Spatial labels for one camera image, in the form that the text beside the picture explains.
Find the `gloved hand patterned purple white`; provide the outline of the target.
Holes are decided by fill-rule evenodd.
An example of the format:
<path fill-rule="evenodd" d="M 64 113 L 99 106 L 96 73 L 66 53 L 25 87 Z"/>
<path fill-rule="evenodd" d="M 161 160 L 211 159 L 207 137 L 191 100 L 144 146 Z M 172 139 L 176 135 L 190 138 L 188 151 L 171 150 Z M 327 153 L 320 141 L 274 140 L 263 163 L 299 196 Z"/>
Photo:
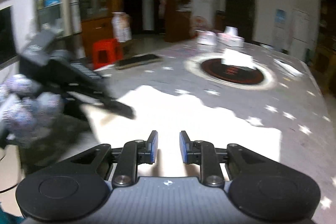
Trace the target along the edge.
<path fill-rule="evenodd" d="M 29 147 L 51 133 L 64 109 L 60 95 L 22 74 L 1 84 L 1 148 Z"/>

